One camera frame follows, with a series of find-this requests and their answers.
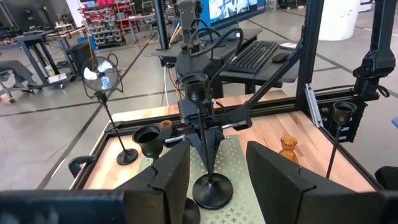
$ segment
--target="computer monitor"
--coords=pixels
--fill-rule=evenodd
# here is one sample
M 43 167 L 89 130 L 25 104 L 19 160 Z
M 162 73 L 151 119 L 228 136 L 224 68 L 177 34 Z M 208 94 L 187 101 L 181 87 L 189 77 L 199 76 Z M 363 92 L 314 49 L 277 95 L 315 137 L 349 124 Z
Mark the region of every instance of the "computer monitor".
M 200 18 L 215 29 L 237 24 L 265 11 L 266 0 L 203 0 Z

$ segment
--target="concrete floor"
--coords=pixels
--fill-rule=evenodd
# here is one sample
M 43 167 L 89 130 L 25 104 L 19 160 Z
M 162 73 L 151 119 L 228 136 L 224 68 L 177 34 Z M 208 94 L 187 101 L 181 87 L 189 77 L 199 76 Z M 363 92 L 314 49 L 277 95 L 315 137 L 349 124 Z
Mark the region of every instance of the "concrete floor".
M 241 23 L 241 27 L 263 27 L 259 40 L 298 40 L 304 21 L 304 10 L 267 12 Z M 373 12 L 361 13 L 350 40 L 319 42 L 313 75 L 315 88 L 353 84 L 351 72 L 361 63 L 369 49 Z M 394 26 L 398 34 L 398 23 Z M 164 106 L 162 102 L 163 69 L 159 59 L 150 57 L 159 46 L 128 45 L 101 51 L 119 57 L 119 69 L 126 72 L 124 93 L 114 92 L 109 107 L 112 113 Z M 392 36 L 391 48 L 398 53 L 398 37 Z M 50 48 L 55 59 L 62 53 Z M 0 60 L 20 60 L 29 65 L 18 49 L 3 51 Z M 398 76 L 396 72 L 381 80 L 391 90 L 390 98 L 369 102 L 354 143 L 345 147 L 374 173 L 380 166 L 398 166 L 398 129 L 391 119 L 398 116 Z M 295 83 L 282 88 L 294 96 Z M 173 90 L 167 81 L 167 90 Z M 226 96 L 244 93 L 240 84 L 224 86 Z M 170 104 L 176 104 L 175 93 L 169 93 Z M 16 104 L 6 98 L 0 101 L 0 190 L 3 189 L 67 189 L 73 181 L 67 169 L 71 158 L 90 153 L 108 118 L 96 100 L 88 99 L 81 82 L 65 89 L 44 89 L 36 95 L 16 93 Z

